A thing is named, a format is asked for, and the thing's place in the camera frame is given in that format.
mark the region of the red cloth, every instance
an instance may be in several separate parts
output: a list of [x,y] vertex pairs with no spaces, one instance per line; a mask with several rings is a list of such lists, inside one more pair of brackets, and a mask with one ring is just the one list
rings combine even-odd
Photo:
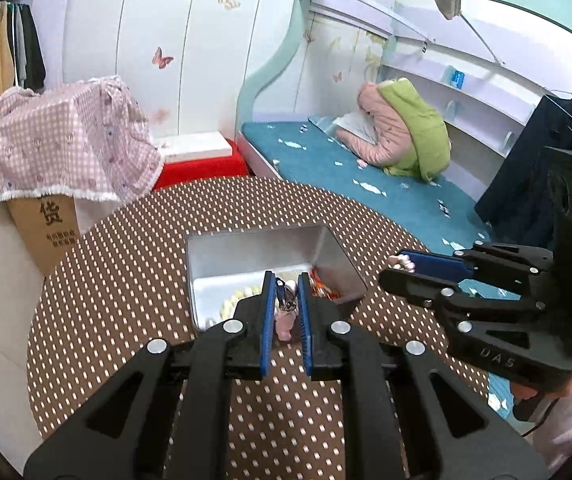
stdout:
[[162,187],[174,186],[181,182],[198,180],[200,178],[249,175],[248,166],[246,166],[243,156],[239,153],[237,145],[232,140],[227,142],[233,149],[231,156],[171,162],[163,165],[162,173],[153,189],[162,189]]

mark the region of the pink checkered cloth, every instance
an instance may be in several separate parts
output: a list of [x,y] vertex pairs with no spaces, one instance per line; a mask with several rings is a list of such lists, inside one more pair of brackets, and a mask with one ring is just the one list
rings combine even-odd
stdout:
[[0,202],[48,194],[131,202],[162,169],[148,120],[116,76],[0,97]]

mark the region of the teal bedsheet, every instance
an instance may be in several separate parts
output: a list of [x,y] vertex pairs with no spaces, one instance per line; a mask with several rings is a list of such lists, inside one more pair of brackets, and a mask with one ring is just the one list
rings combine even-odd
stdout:
[[[308,121],[245,123],[242,131],[283,178],[357,200],[397,222],[432,252],[451,255],[475,240],[490,240],[472,198],[441,176],[431,184],[388,176]],[[486,298],[508,297],[481,283],[462,286]],[[508,381],[490,377],[488,403],[508,416],[513,404]]]

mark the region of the metal box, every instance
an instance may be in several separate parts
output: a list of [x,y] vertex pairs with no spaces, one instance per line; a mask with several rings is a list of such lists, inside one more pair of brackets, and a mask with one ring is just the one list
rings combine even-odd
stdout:
[[199,332],[221,321],[224,301],[263,283],[266,270],[284,280],[313,267],[335,290],[341,315],[348,317],[366,293],[366,284],[323,224],[191,235],[187,242],[192,323]]

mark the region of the hand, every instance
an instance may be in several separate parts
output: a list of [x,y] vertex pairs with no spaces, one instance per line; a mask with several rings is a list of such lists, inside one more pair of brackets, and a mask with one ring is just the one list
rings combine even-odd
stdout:
[[[527,386],[522,386],[521,384],[512,382],[510,383],[510,391],[512,392],[512,395],[515,396],[515,399],[531,399],[539,393],[532,388],[528,388]],[[548,399],[560,399],[561,397],[568,397],[571,393],[572,378],[570,378],[570,380],[568,380],[568,382],[563,385],[561,390],[552,394],[547,394],[546,397]]]

